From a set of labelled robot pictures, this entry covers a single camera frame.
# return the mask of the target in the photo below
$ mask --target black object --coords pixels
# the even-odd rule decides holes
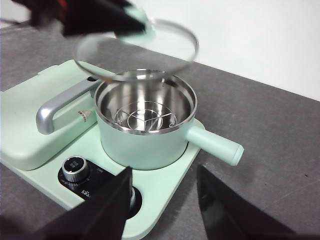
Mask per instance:
[[[2,240],[120,240],[129,214],[132,169],[127,167],[96,194],[31,235]]]
[[[145,25],[126,14],[126,0],[13,0],[31,11],[30,25],[42,27],[53,19],[64,25],[63,35],[97,32],[129,33]]]
[[[102,169],[101,167],[99,167],[98,165],[94,164],[93,162],[87,159],[86,159],[86,163],[89,167],[89,174],[85,179],[82,179],[81,181],[78,181],[78,182],[68,181],[63,174],[62,168],[60,168],[57,176],[59,182],[64,187],[66,187],[73,193],[77,194],[79,197],[81,197],[84,200],[88,200],[91,197],[95,197],[95,195],[100,194],[101,192],[100,188],[115,177],[110,172]],[[134,215],[136,215],[142,206],[142,195],[140,191],[134,186],[132,186],[132,188],[134,189],[134,192],[135,192],[135,203],[131,207],[128,213],[127,219],[130,219]]]
[[[93,76],[89,76],[89,77],[87,78],[87,80],[90,81],[90,82],[95,82],[95,81],[98,80],[98,78],[93,77]]]
[[[202,165],[197,169],[197,191],[209,240],[320,240],[320,236],[295,234],[244,200]]]

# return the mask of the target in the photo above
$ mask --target mint green cooking appliance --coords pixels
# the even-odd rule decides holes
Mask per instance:
[[[118,75],[144,76],[152,72],[157,71],[139,69]],[[163,168],[184,153],[188,142],[232,166],[238,164],[244,151],[240,144],[194,126],[196,93],[176,76],[105,82],[97,88],[94,103],[102,146],[123,166]]]
[[[67,210],[84,201],[58,181],[58,172],[67,158],[82,156],[114,175],[125,168],[125,164],[117,163],[104,151],[101,126],[97,124],[99,115],[95,114],[97,106],[92,97],[98,84],[88,81],[88,77],[90,75],[87,72],[80,70],[70,60],[44,69],[37,76],[1,92],[0,98],[1,163]],[[48,121],[52,126],[41,128],[37,125],[37,115],[39,112],[48,114],[49,108],[45,106],[57,105],[57,96],[63,101],[58,102],[53,120]],[[148,136],[120,131],[105,121],[102,126],[110,128],[110,133],[115,131],[138,138],[165,136],[164,140],[168,140],[166,136],[176,132],[179,133],[175,134],[177,138],[181,136],[183,147],[188,139],[203,138],[203,134],[212,137],[194,118],[172,132]],[[134,217],[126,221],[122,235],[124,240],[138,240],[151,231],[199,150],[197,145],[189,141],[184,152],[173,163],[153,170],[132,171],[132,184],[141,192],[142,206]],[[152,157],[150,161],[157,164]]]

